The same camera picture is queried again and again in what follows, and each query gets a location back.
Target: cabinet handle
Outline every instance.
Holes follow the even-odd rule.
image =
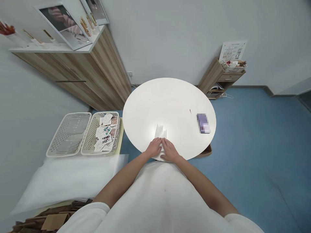
[[[56,83],[85,83],[85,80],[60,80],[55,81]]]

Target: hand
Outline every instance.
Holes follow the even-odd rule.
[[[175,161],[181,157],[175,149],[173,143],[171,143],[166,138],[162,138],[162,145],[165,151],[165,155],[161,155],[162,159],[175,163]]]
[[[145,153],[146,153],[150,158],[152,158],[152,157],[158,155],[158,154],[161,152],[161,149],[162,149],[162,147],[159,147],[161,142],[162,142],[162,141],[161,141],[161,138],[155,138],[155,139],[153,139],[153,140],[150,142],[150,144],[149,144],[147,150],[145,151]]]

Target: round white table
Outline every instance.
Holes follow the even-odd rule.
[[[205,113],[211,133],[200,133],[197,113]],[[194,85],[174,78],[158,78],[143,83],[126,100],[124,130],[131,143],[144,152],[154,139],[157,124],[167,130],[178,153],[191,159],[211,143],[216,115],[210,100]],[[164,161],[160,155],[156,160]]]

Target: wooden cabinet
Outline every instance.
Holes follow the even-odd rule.
[[[19,51],[13,54],[98,111],[122,110],[131,84],[107,26],[85,52]]]
[[[241,73],[225,73],[223,67],[217,58],[214,58],[209,68],[203,75],[198,88],[209,98],[218,99],[234,82],[236,82],[242,75],[246,73],[243,70]],[[218,89],[211,91],[211,88],[219,83],[224,90]]]

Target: picture frame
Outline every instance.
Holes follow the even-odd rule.
[[[91,13],[96,20],[97,25],[108,24],[107,14],[100,0],[80,0],[90,19]]]
[[[72,50],[92,44],[82,26],[63,2],[52,2],[33,7],[59,34]]]

